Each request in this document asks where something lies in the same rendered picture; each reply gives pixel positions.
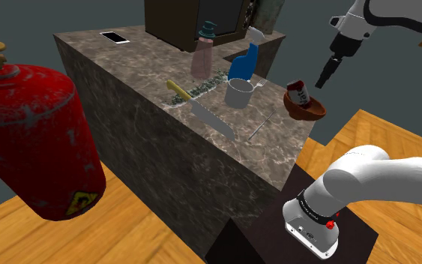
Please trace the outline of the red soda can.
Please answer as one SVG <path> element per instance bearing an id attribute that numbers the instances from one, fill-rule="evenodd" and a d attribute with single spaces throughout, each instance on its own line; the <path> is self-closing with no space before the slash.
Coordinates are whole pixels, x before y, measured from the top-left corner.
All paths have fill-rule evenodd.
<path id="1" fill-rule="evenodd" d="M 311 107 L 312 101 L 304 82 L 299 79 L 289 83 L 287 86 L 287 92 L 291 101 L 303 109 Z"/>

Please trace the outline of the brown bowl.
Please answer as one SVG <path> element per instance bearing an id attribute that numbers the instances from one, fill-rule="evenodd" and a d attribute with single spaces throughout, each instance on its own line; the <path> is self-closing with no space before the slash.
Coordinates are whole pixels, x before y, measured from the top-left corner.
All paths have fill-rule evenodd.
<path id="1" fill-rule="evenodd" d="M 286 91 L 283 95 L 283 103 L 289 115 L 295 120 L 316 121 L 326 115 L 326 109 L 314 97 L 310 96 L 311 106 L 304 109 L 292 102 L 289 93 Z"/>

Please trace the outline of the blue spray bottle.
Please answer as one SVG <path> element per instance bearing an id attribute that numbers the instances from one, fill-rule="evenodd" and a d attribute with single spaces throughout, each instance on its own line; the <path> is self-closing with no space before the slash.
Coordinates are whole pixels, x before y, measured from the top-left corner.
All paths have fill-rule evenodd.
<path id="1" fill-rule="evenodd" d="M 265 36 L 257 28 L 250 26 L 248 29 L 250 38 L 252 39 L 249 44 L 249 49 L 245 55 L 240 55 L 232 61 L 228 72 L 228 80 L 242 79 L 248 81 L 251 79 L 256 68 L 259 53 L 258 43 L 264 39 Z"/>

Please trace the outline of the thin metal skewer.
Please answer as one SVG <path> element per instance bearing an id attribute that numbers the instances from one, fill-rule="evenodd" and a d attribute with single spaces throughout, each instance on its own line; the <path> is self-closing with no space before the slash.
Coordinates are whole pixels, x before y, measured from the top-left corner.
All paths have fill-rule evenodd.
<path id="1" fill-rule="evenodd" d="M 275 109 L 269 116 L 266 117 L 266 119 L 257 127 L 257 129 L 254 130 L 254 132 L 251 133 L 251 135 L 248 137 L 248 141 L 250 141 L 257 133 L 258 131 L 263 127 L 263 125 L 272 117 L 273 114 L 275 114 L 277 110 Z"/>

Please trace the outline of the white cup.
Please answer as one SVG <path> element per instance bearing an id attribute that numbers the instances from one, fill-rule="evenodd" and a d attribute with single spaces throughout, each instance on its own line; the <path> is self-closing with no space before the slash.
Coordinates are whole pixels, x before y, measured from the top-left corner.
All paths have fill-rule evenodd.
<path id="1" fill-rule="evenodd" d="M 225 103 L 235 109 L 244 109 L 253 95 L 253 85 L 244 79 L 233 78 L 228 81 Z"/>

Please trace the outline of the pink soap dispenser teal pump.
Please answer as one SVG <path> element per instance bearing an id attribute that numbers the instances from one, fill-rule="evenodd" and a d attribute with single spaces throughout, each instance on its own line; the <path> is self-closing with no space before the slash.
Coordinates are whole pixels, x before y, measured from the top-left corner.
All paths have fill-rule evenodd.
<path id="1" fill-rule="evenodd" d="M 206 80 L 211 75 L 215 38 L 214 28 L 216 26 L 211 21 L 205 21 L 198 32 L 199 38 L 190 67 L 190 73 L 195 79 Z"/>

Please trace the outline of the green herb sprig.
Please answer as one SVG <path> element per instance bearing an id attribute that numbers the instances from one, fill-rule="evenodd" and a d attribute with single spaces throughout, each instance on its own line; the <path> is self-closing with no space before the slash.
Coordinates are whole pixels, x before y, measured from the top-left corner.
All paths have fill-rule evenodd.
<path id="1" fill-rule="evenodd" d="M 218 85 L 226 83 L 228 81 L 228 71 L 217 69 L 217 75 L 209 79 L 204 80 L 201 84 L 196 85 L 194 88 L 186 90 L 192 98 L 198 98 L 204 93 L 215 89 Z M 185 100 L 179 95 L 176 94 L 172 97 L 171 101 L 164 102 L 165 105 L 175 107 L 180 106 L 185 103 Z"/>

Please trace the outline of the dark brown microwave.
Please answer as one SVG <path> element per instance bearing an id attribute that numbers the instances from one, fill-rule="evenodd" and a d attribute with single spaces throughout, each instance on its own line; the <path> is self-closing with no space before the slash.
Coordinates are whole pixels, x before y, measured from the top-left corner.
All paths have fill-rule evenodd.
<path id="1" fill-rule="evenodd" d="M 192 53 L 204 27 L 215 34 L 215 46 L 244 38 L 255 5 L 256 0 L 144 0 L 145 31 Z"/>

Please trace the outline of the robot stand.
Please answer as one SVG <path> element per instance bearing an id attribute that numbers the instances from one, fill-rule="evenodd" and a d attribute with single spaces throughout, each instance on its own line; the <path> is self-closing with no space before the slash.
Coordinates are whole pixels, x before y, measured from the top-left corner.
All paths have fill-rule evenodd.
<path id="1" fill-rule="evenodd" d="M 294 165 L 272 204 L 247 229 L 230 219 L 205 255 L 207 264 L 367 264 L 378 233 L 348 208 L 340 211 L 339 245 L 332 257 L 319 259 L 290 235 L 283 220 L 283 204 L 314 179 Z"/>

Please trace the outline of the white smartphone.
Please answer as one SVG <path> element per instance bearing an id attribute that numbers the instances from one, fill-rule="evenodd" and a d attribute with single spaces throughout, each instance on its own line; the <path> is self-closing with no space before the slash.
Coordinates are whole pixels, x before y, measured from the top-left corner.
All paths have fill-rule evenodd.
<path id="1" fill-rule="evenodd" d="M 126 44 L 129 43 L 129 40 L 122 37 L 121 35 L 113 32 L 113 31 L 105 31 L 101 32 L 100 35 L 109 39 L 110 41 L 114 42 L 115 44 Z"/>

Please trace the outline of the red gas cylinder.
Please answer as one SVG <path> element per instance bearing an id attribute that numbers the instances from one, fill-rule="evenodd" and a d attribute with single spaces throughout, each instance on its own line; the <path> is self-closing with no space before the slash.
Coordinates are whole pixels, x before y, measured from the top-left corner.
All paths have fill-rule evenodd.
<path id="1" fill-rule="evenodd" d="M 106 190 L 73 81 L 47 67 L 9 64 L 0 42 L 0 179 L 49 221 L 78 217 Z"/>

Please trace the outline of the yellow handled kitchen knife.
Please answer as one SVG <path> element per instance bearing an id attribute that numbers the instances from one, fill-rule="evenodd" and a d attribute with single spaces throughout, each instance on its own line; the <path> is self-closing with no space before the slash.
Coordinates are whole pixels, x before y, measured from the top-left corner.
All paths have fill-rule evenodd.
<path id="1" fill-rule="evenodd" d="M 220 132 L 224 135 L 227 139 L 234 141 L 235 140 L 235 133 L 233 129 L 225 123 L 222 119 L 217 117 L 213 114 L 210 110 L 206 109 L 203 105 L 201 105 L 198 101 L 193 99 L 185 90 L 180 88 L 176 85 L 173 81 L 168 79 L 166 81 L 166 87 L 168 89 L 173 90 L 177 95 L 179 95 L 182 99 L 186 102 L 191 104 L 192 109 L 191 112 L 194 114 L 199 120 L 206 123 L 207 125 L 211 126 L 217 132 Z"/>

